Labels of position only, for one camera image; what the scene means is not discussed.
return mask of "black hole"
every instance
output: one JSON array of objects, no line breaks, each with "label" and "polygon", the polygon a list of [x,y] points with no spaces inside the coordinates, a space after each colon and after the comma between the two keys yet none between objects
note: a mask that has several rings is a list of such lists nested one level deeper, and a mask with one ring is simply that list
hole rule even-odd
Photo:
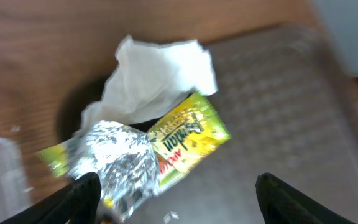
[{"label": "black hole", "polygon": [[[75,88],[63,101],[60,111],[57,115],[56,133],[60,142],[69,140],[73,133],[79,130],[81,125],[81,112],[92,102],[99,101],[103,94],[104,83],[110,77],[108,75],[100,76],[90,80],[78,88]],[[148,131],[158,119],[146,121],[144,123],[133,124],[133,128],[140,131]]]}]

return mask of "clear plastic container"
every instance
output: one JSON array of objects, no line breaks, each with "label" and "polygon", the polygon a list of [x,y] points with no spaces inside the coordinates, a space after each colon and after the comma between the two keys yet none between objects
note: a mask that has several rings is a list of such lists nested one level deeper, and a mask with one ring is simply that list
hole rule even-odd
[{"label": "clear plastic container", "polygon": [[30,206],[19,149],[0,138],[0,222]]}]

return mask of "tissue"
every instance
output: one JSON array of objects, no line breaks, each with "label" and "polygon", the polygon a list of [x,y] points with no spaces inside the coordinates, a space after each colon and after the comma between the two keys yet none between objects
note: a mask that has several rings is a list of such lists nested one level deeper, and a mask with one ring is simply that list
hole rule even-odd
[{"label": "tissue", "polygon": [[136,124],[160,118],[195,91],[216,93],[211,56],[197,40],[158,45],[127,36],[116,51],[117,69],[101,101],[82,113],[81,128],[100,120]]}]

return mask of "crumpled wrapper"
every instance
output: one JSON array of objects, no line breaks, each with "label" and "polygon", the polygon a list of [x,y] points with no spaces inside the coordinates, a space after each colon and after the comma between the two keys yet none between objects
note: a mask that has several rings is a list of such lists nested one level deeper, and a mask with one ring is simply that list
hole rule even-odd
[{"label": "crumpled wrapper", "polygon": [[99,175],[101,200],[121,221],[160,192],[157,156],[146,133],[117,122],[100,121],[80,140],[67,175]]}]

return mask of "black object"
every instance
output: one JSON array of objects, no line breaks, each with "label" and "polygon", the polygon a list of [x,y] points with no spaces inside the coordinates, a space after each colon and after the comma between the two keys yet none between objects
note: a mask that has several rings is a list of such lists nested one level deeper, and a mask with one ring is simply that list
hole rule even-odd
[{"label": "black object", "polygon": [[266,224],[352,223],[289,186],[273,174],[265,173],[258,176],[256,196]]},{"label": "black object", "polygon": [[93,224],[100,193],[98,175],[88,173],[1,224]]}]

